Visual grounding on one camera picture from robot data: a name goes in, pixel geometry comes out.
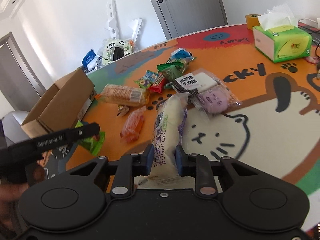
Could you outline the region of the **person's left hand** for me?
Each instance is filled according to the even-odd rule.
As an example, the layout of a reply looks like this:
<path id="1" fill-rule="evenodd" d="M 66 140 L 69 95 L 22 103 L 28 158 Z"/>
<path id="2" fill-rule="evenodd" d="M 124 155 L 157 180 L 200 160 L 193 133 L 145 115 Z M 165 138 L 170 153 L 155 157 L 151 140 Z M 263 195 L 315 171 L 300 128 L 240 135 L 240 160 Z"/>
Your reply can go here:
<path id="1" fill-rule="evenodd" d="M 13 239 L 22 232 L 17 202 L 29 187 L 29 183 L 1 183 L 1 239 Z"/>

